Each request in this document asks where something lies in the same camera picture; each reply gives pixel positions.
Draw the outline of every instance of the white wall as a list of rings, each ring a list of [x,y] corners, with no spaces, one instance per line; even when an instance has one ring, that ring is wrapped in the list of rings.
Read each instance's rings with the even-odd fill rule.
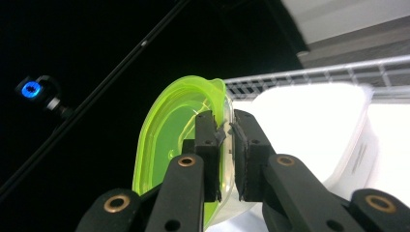
[[[410,0],[282,0],[307,44],[410,15]]]

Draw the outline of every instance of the metal wire rack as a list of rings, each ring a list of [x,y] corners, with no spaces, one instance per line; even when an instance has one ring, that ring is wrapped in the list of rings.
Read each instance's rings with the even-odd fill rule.
[[[251,101],[270,88],[323,82],[369,84],[374,101],[410,102],[410,55],[225,80],[233,101]]]

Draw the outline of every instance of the white container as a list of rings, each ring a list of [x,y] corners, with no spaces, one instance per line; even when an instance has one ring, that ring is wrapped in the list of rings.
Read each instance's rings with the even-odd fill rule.
[[[299,158],[334,194],[366,185],[378,153],[367,119],[372,90],[347,83],[279,87],[250,105],[278,154]]]

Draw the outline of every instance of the lime green plastic lid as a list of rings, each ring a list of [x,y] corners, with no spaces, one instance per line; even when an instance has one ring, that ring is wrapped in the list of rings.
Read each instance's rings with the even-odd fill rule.
[[[221,79],[198,76],[182,77],[163,90],[139,135],[132,190],[141,195],[162,182],[169,162],[181,155],[184,139],[194,139],[198,113],[212,110],[222,124],[225,96]],[[218,202],[205,203],[205,225],[217,206]]]

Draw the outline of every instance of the blue led light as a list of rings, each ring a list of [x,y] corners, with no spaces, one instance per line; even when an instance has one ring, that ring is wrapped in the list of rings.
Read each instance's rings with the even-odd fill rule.
[[[36,81],[29,81],[21,89],[21,94],[27,99],[33,99],[40,93],[41,90],[42,86],[39,83]]]

